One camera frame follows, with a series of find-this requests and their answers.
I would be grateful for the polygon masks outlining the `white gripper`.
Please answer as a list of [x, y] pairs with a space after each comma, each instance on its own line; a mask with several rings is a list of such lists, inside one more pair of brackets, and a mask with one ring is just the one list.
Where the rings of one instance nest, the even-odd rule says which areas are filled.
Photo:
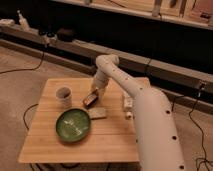
[[93, 77], [91, 91], [96, 91], [99, 98], [102, 98], [105, 94], [106, 87], [109, 83], [109, 77], [100, 69], [97, 70]]

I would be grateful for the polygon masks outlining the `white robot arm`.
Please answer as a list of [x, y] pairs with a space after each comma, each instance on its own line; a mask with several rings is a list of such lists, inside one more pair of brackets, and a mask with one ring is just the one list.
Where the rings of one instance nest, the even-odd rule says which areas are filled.
[[133, 123], [142, 171], [186, 171], [167, 96], [158, 88], [138, 82], [118, 64], [117, 55], [99, 55], [91, 88], [104, 89], [112, 78], [133, 99]]

